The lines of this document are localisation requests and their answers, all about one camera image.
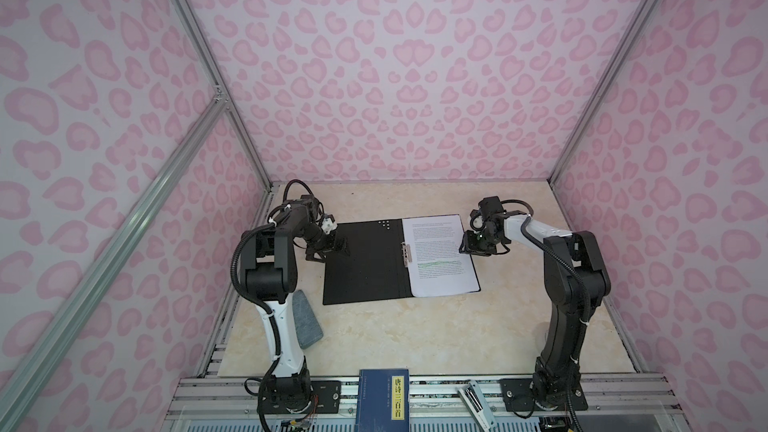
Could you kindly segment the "printed paper sheet bottom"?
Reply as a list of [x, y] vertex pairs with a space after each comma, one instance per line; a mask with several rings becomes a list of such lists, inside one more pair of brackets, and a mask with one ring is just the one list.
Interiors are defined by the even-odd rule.
[[402, 220], [411, 294], [455, 296], [481, 290], [471, 257], [459, 251], [464, 228], [457, 214]]

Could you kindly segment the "teal folder with black inside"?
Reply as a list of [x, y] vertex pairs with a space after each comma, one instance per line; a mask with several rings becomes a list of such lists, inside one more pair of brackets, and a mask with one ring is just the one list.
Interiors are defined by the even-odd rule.
[[342, 223], [349, 254], [331, 253], [322, 302], [341, 305], [417, 298], [411, 294], [402, 219]]

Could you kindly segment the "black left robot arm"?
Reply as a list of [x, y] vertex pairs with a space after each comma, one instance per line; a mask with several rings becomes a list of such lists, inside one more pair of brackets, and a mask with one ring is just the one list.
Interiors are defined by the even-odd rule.
[[298, 266], [294, 240], [305, 242], [308, 261], [323, 263], [340, 248], [337, 224], [319, 199], [285, 199], [267, 223], [244, 232], [233, 252], [230, 280], [236, 293], [253, 304], [263, 322], [270, 365], [262, 377], [244, 381], [263, 415], [335, 414], [341, 383], [313, 380], [296, 331], [294, 302]]

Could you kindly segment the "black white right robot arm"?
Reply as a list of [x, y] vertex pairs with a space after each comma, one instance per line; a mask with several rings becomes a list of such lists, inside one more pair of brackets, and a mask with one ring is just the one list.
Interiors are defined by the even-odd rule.
[[513, 242], [542, 253], [544, 287], [552, 305], [529, 400], [542, 410], [584, 411], [580, 356], [590, 320], [611, 290], [598, 242], [589, 231], [568, 231], [536, 220], [533, 207], [523, 200], [491, 196], [471, 211], [459, 251], [505, 255]]

